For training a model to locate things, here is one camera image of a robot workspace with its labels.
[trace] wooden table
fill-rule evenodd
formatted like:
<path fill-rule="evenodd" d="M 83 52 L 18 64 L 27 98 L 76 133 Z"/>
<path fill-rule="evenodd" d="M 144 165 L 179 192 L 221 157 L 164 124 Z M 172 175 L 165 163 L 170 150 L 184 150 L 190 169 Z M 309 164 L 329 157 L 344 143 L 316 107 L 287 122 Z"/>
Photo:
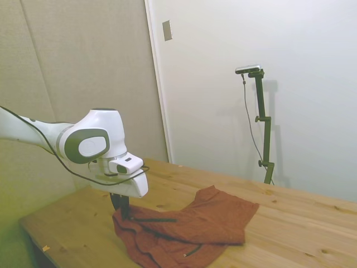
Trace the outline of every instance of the wooden table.
<path fill-rule="evenodd" d="M 149 192 L 131 203 L 158 211 L 188 205 L 215 185 L 261 204 L 246 244 L 231 246 L 209 267 L 357 267 L 357 204 L 146 160 Z M 139 267 L 115 235 L 108 193 L 85 188 L 21 219 L 33 242 L 57 267 Z"/>

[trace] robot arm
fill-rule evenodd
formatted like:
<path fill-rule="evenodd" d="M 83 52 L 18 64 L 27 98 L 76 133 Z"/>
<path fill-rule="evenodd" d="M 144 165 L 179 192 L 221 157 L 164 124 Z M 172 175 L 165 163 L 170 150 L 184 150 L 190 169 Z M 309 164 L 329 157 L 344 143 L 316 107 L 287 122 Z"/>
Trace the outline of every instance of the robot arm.
<path fill-rule="evenodd" d="M 115 109 L 92 109 L 81 121 L 70 124 L 20 117 L 0 107 L 0 139 L 37 145 L 76 164 L 88 163 L 95 175 L 92 187 L 142 197 L 148 192 L 143 160 L 127 152 L 124 137 L 122 119 Z"/>

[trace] cable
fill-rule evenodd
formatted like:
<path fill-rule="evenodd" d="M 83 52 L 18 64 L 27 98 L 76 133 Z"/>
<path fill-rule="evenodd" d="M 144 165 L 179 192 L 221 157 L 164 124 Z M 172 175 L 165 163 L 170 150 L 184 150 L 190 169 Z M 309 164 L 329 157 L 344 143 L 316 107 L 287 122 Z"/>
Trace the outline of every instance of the cable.
<path fill-rule="evenodd" d="M 48 141 L 46 135 L 45 135 L 41 130 L 39 130 L 35 125 L 33 125 L 33 124 L 27 122 L 27 121 L 26 121 L 25 119 L 23 119 L 21 116 L 19 116 L 18 114 L 12 112 L 11 110 L 9 110 L 9 109 L 7 109 L 7 108 L 5 108 L 5 107 L 0 106 L 0 108 L 3 108 L 3 109 L 4 109 L 5 111 L 7 111 L 8 113 L 12 114 L 12 115 L 15 116 L 16 118 L 20 119 L 22 122 L 26 123 L 27 125 L 33 127 L 35 130 L 37 130 L 38 133 L 41 134 L 41 136 L 45 139 L 45 141 L 46 141 L 47 145 L 49 146 L 49 148 L 51 149 L 53 155 L 56 156 L 56 158 L 57 158 L 58 161 L 62 164 L 62 166 L 63 166 L 69 173 L 71 173 L 71 174 L 73 174 L 73 175 L 75 175 L 75 176 L 77 176 L 77 177 L 80 177 L 80 178 L 82 178 L 82 179 L 91 181 L 92 183 L 96 183 L 96 184 L 99 184 L 99 185 L 114 186 L 114 185 L 118 185 L 118 184 L 121 184 L 121 183 L 125 183 L 125 182 L 127 182 L 127 181 L 129 181 L 129 180 L 132 180 L 132 179 L 136 178 L 137 176 L 140 176 L 141 174 L 144 174 L 145 172 L 147 172 L 147 171 L 150 169 L 150 167 L 143 165 L 142 168 L 145 168 L 144 171 L 140 172 L 139 174 L 137 174 L 137 175 L 135 175 L 135 176 L 133 176 L 133 177 L 131 177 L 131 178 L 129 178 L 129 179 L 125 179 L 125 180 L 119 181 L 119 182 L 117 182 L 117 183 L 101 183 L 101 182 L 99 182 L 99 181 L 97 181 L 97 180 L 89 179 L 89 178 L 87 178 L 87 177 L 85 177 L 85 176 L 82 176 L 82 175 L 80 175 L 80 174 L 78 174 L 78 173 L 76 173 L 76 172 L 70 170 L 70 169 L 66 166 L 66 164 L 63 163 L 63 161 L 60 159 L 60 157 L 58 156 L 58 154 L 55 152 L 55 150 L 53 149 L 52 145 L 51 145 L 50 142 Z"/>
<path fill-rule="evenodd" d="M 261 162 L 263 162 L 262 155 L 260 154 L 260 151 L 259 151 L 259 149 L 258 149 L 258 146 L 257 146 L 257 144 L 256 144 L 256 142 L 255 142 L 255 139 L 254 139 L 254 136 L 253 136 L 252 124 L 251 124 L 251 122 L 250 122 L 250 116 L 249 116 L 248 106 L 247 106 L 247 97 L 246 97 L 246 95 L 247 95 L 247 94 L 246 94 L 246 90 L 245 90 L 245 84 L 246 84 L 246 82 L 245 82 L 245 79 L 244 79 L 244 74 L 241 74 L 241 76 L 242 76 L 242 78 L 243 78 L 243 87 L 244 87 L 244 105 L 245 105 L 245 110 L 246 110 L 246 112 L 247 112 L 247 116 L 248 116 L 249 129 L 250 129 L 250 135 L 252 136 L 252 140 L 253 140 L 253 143 L 254 143 L 255 148 L 257 149 L 257 152 L 258 152 L 258 154 L 259 154 L 260 160 L 261 160 Z"/>

